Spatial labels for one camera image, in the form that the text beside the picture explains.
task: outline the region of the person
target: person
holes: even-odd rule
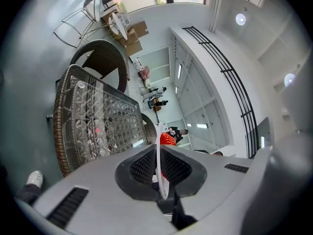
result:
[[[157,106],[157,107],[159,107],[159,106],[164,106],[164,105],[166,105],[168,103],[168,100],[166,100],[166,101],[162,101],[162,102],[155,102],[155,106]]]
[[[41,186],[43,185],[44,176],[39,171],[33,171],[29,176],[26,184],[15,195],[17,199],[32,205],[35,200],[41,195]]]
[[[223,153],[221,151],[217,151],[214,152],[213,155],[217,155],[217,156],[224,156]]]
[[[183,139],[182,135],[188,134],[188,130],[186,129],[179,130],[177,127],[170,127],[168,129],[169,131],[166,133],[173,137],[176,143]]]
[[[150,97],[160,97],[166,91],[166,87],[162,87],[162,89],[154,89],[150,93],[146,93],[143,96],[143,102]]]

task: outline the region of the cardboard box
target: cardboard box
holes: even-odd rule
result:
[[[132,28],[135,30],[137,37],[142,37],[149,34],[145,21],[133,24]]]
[[[113,11],[119,11],[119,7],[118,5],[114,5],[113,7],[111,7],[110,9],[107,9],[104,13],[103,16],[101,17],[102,20],[106,23],[109,22],[109,16]]]
[[[133,28],[127,32],[127,40],[125,40],[125,38],[119,39],[119,42],[123,47],[131,45],[132,43],[136,41],[138,41],[138,38]]]
[[[142,50],[142,46],[140,44],[140,41],[136,41],[134,43],[132,43],[131,45],[128,45],[126,48],[126,55],[129,57],[139,51]]]

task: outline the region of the ceiling light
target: ceiling light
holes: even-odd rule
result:
[[[179,65],[179,70],[178,70],[178,79],[180,79],[180,75],[181,75],[181,65]]]
[[[197,124],[198,128],[203,128],[203,129],[208,129],[209,126],[205,123],[205,124]]]
[[[261,148],[265,147],[265,137],[261,137]]]
[[[292,73],[289,73],[285,76],[284,83],[286,87],[292,83],[292,81],[294,80],[294,77],[295,75],[293,75]]]
[[[236,16],[236,23],[239,25],[245,25],[246,24],[246,17],[244,14],[238,14]]]

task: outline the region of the black railing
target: black railing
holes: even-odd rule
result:
[[[203,33],[201,33],[196,28],[187,27],[183,28],[190,35],[192,35],[202,47],[211,55],[214,61],[221,69],[221,73],[227,79],[232,91],[234,92],[239,108],[241,111],[241,118],[246,129],[246,145],[247,145],[247,155],[248,158],[253,159],[259,147],[259,136],[257,130],[257,124],[255,120],[254,111],[249,99],[246,89],[236,73],[234,67],[216,47],[212,41],[210,41]]]

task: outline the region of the white table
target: white table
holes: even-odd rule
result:
[[[109,24],[113,24],[111,31],[114,34],[119,35],[119,33],[121,33],[123,38],[127,40],[127,33],[124,29],[124,26],[122,25],[121,21],[118,19],[115,13],[112,13],[111,17],[109,17]]]

